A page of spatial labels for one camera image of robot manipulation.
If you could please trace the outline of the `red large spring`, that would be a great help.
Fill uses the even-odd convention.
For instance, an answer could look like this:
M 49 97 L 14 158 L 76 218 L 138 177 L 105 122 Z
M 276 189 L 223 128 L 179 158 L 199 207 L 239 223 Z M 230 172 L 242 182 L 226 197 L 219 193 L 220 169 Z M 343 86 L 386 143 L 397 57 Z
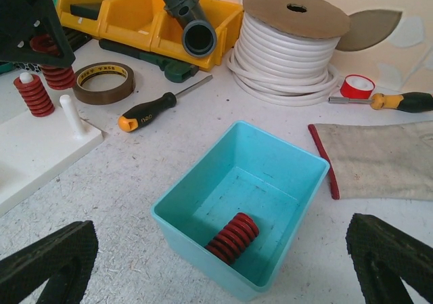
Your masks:
M 55 106 L 38 75 L 23 72 L 14 80 L 14 86 L 33 116 L 49 116 L 55 111 Z

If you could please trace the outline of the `black orange screwdriver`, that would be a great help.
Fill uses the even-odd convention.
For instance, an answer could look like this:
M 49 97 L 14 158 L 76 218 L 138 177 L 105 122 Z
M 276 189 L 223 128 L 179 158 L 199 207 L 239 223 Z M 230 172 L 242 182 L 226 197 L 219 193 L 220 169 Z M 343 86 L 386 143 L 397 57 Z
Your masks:
M 151 124 L 158 115 L 177 105 L 177 98 L 193 91 L 211 81 L 210 74 L 202 80 L 190 85 L 178 93 L 166 92 L 163 96 L 150 102 L 144 102 L 127 110 L 119 119 L 118 126 L 122 131 L 130 133 Z

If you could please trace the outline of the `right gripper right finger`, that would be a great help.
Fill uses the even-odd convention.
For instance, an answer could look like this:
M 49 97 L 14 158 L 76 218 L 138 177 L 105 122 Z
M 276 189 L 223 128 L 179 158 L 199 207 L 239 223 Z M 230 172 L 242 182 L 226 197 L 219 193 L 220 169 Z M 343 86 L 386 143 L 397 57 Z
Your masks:
M 432 302 L 432 247 L 360 213 L 352 216 L 346 245 L 366 303 L 412 303 L 405 283 Z

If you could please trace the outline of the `canvas work glove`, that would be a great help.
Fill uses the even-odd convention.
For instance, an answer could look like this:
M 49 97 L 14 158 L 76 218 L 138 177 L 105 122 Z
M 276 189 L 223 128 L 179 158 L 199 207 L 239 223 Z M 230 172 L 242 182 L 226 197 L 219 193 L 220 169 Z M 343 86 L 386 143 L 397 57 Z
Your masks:
M 334 200 L 432 200 L 432 122 L 310 124 L 308 129 L 330 165 Z

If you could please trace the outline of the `teal plastic spring tray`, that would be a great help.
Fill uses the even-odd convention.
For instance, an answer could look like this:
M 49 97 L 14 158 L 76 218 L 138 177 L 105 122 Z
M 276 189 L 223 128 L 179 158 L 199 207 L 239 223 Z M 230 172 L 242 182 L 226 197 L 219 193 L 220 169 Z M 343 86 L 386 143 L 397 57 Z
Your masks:
M 329 163 L 237 121 L 152 207 L 169 246 L 240 301 L 272 286 Z M 204 247 L 237 214 L 260 234 L 233 265 Z

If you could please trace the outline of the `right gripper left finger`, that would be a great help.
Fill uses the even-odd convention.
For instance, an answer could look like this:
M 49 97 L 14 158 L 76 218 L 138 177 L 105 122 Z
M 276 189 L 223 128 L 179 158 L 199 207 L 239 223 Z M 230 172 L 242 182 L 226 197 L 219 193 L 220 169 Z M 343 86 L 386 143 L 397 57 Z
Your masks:
M 98 251 L 92 221 L 75 221 L 1 260 L 1 302 L 20 303 L 45 284 L 37 303 L 80 303 Z

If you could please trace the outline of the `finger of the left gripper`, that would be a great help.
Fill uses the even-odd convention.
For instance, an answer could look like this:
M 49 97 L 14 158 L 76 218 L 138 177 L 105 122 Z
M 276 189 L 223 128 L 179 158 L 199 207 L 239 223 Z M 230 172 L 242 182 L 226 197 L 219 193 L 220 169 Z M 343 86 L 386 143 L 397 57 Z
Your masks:
M 60 56 L 33 51 L 30 40 L 36 31 L 47 33 Z M 64 34 L 53 0 L 1 0 L 1 61 L 54 65 L 67 68 L 75 55 Z

